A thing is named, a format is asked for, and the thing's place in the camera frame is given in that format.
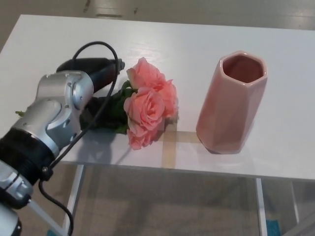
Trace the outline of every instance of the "white tabletop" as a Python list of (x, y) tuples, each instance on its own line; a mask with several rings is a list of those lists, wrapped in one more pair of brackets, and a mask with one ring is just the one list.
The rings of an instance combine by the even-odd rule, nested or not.
[[(315, 179), (315, 31), (23, 15), (0, 54), (0, 136), (33, 102), (40, 78), (96, 40), (112, 45), (126, 68), (146, 57), (174, 80), (179, 131), (195, 131), (220, 57), (244, 50), (264, 58), (269, 80), (243, 150), (214, 155), (202, 144), (177, 143), (175, 169)], [(101, 46), (81, 56), (112, 58)], [(117, 88), (126, 78), (123, 71)], [(139, 151), (127, 143), (124, 135), (89, 133), (64, 161), (162, 167), (162, 142)]]

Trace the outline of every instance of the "tape on table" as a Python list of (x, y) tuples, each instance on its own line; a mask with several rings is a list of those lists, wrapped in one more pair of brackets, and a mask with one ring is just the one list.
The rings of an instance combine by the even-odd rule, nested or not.
[(165, 129), (160, 134), (159, 141), (163, 142), (162, 168), (174, 169), (176, 165), (176, 143), (198, 144), (200, 140), (196, 132), (177, 131), (177, 118), (167, 119)]

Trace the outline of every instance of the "vase opening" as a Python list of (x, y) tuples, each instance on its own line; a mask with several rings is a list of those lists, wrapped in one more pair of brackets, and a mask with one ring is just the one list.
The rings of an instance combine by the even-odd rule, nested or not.
[(244, 55), (227, 58), (222, 67), (225, 75), (243, 83), (254, 82), (264, 75), (263, 65)]

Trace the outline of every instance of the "hexagonal vase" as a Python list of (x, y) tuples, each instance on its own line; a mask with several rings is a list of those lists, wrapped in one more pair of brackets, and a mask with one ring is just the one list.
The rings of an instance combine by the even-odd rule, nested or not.
[(196, 132), (210, 151), (241, 151), (267, 83), (264, 61), (239, 51), (218, 62)]

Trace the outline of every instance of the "floor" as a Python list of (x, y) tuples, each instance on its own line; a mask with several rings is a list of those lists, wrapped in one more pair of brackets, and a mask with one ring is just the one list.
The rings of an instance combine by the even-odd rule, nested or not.
[[(311, 0), (0, 0), (0, 48), (20, 14), (315, 30)], [(59, 165), (45, 188), (66, 204), (74, 173), (75, 166)], [(285, 232), (295, 220), (287, 208), (290, 183), (263, 184), (267, 217), (279, 220)], [(303, 191), (299, 189), (301, 202)], [(33, 198), (63, 222), (63, 212), (37, 190)], [(29, 209), (19, 215), (23, 236), (46, 235), (47, 226)], [(90, 166), (73, 235), (258, 236), (254, 179)]]

